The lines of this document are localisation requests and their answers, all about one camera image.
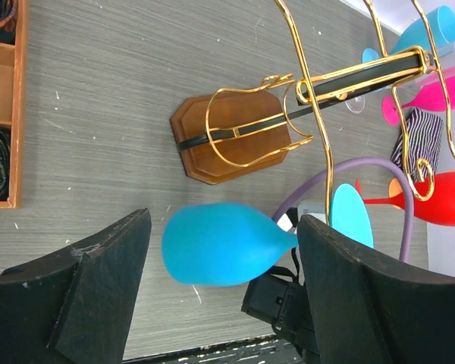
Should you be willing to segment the wooden compartment tray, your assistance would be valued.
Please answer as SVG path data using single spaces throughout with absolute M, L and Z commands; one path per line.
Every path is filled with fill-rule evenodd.
M 8 198 L 0 209 L 15 209 L 22 197 L 30 3 L 18 1 L 15 31 L 0 30 L 0 128 L 11 133 Z

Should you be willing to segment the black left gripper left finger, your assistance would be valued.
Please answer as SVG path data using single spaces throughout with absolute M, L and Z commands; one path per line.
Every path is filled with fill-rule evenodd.
M 0 274 L 0 363 L 120 363 L 151 234 L 138 209 Z

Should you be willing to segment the orange wine glass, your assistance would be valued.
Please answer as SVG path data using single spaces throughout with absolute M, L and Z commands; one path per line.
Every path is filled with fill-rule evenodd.
M 391 199 L 398 196 L 404 198 L 399 180 L 394 177 L 388 184 L 388 198 Z

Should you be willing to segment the magenta wine glass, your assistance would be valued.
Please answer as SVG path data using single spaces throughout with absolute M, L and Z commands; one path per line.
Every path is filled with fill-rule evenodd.
M 455 109 L 455 75 L 445 79 L 447 91 L 450 97 L 450 108 Z M 421 108 L 426 111 L 445 111 L 446 104 L 444 101 L 443 91 L 439 81 L 427 84 L 417 92 L 415 98 L 402 104 L 402 108 Z M 398 125 L 400 118 L 392 96 L 386 96 L 381 102 L 381 112 L 387 123 Z

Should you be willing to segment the light blue wine glass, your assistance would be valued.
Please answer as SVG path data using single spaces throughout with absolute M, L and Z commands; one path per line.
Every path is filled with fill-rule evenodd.
M 370 71 L 389 74 L 426 74 L 437 68 L 443 49 L 455 43 L 455 12 L 441 5 L 425 13 L 418 1 L 413 2 L 419 17 L 413 21 L 389 50 L 386 46 L 380 17 L 373 1 L 366 1 L 375 27 L 379 50 L 367 48 L 362 52 L 362 65 Z

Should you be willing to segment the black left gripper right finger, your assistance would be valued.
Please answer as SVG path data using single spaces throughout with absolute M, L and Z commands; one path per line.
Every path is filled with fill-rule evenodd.
M 401 262 L 310 215 L 297 238 L 323 363 L 455 363 L 455 277 Z

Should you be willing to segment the striped cloth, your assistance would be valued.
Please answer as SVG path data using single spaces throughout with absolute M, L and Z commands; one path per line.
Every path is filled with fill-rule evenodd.
M 406 118 L 409 134 L 409 172 L 414 182 L 418 180 L 416 162 L 424 158 L 437 172 L 441 148 L 443 119 L 440 116 L 414 108 Z

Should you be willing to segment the red wine glass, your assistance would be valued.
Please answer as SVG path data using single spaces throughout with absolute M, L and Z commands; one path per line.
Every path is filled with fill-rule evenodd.
M 428 201 L 413 198 L 414 215 L 428 223 L 455 227 L 455 171 L 435 175 L 435 189 Z

